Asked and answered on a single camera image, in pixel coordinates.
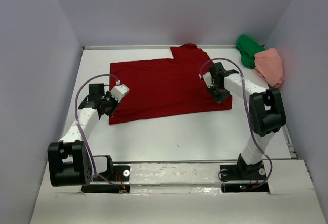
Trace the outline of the red t shirt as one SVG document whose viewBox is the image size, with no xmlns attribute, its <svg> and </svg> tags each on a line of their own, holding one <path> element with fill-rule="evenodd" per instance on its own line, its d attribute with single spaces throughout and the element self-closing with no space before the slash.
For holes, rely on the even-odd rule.
<svg viewBox="0 0 328 224">
<path fill-rule="evenodd" d="M 201 66 L 209 65 L 206 52 L 192 43 L 170 50 L 172 58 L 110 64 L 110 74 L 130 89 L 109 118 L 110 125 L 232 108 L 231 95 L 218 104 L 199 78 Z"/>
</svg>

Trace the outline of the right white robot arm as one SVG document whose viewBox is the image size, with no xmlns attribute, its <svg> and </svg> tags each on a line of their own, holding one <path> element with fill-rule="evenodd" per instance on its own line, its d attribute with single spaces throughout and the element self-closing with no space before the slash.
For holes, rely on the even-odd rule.
<svg viewBox="0 0 328 224">
<path fill-rule="evenodd" d="M 255 179 L 266 182 L 272 172 L 264 168 L 263 159 L 268 158 L 265 150 L 273 136 L 286 124 L 281 93 L 276 88 L 267 89 L 246 80 L 239 66 L 225 69 L 223 60 L 216 59 L 207 72 L 199 73 L 199 78 L 218 104 L 226 101 L 231 93 L 242 98 L 250 138 L 237 163 L 221 166 L 218 176 L 223 182 Z"/>
</svg>

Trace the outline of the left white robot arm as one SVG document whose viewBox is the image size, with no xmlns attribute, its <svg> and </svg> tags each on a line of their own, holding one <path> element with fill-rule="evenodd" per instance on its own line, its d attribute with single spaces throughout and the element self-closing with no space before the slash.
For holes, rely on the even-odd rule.
<svg viewBox="0 0 328 224">
<path fill-rule="evenodd" d="M 106 91 L 102 83 L 89 84 L 89 93 L 75 103 L 75 121 L 66 134 L 47 149 L 50 182 L 54 187 L 88 185 L 95 176 L 108 180 L 113 167 L 105 162 L 96 167 L 88 138 L 101 117 L 111 117 L 124 96 L 126 85 L 116 84 Z"/>
</svg>

